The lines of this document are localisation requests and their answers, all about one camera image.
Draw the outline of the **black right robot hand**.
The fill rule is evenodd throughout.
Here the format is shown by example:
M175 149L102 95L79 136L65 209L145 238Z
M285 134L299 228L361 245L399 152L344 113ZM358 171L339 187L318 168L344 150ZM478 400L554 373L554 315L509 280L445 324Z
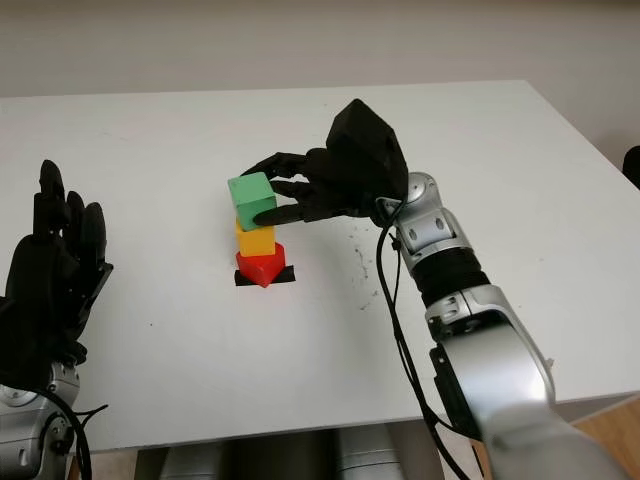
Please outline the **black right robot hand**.
M295 202L257 214L259 226L315 222L339 216L372 217L385 176L370 163L341 158L327 149L278 152L246 170L263 173L272 190Z

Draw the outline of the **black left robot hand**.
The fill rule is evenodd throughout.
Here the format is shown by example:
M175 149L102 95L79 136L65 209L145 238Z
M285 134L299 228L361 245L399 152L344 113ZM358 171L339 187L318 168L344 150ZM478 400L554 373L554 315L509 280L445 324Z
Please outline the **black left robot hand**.
M14 250L1 297L1 345L18 365L34 358L79 365L87 356L79 338L113 270L103 210L66 191L51 160L39 185L32 232Z

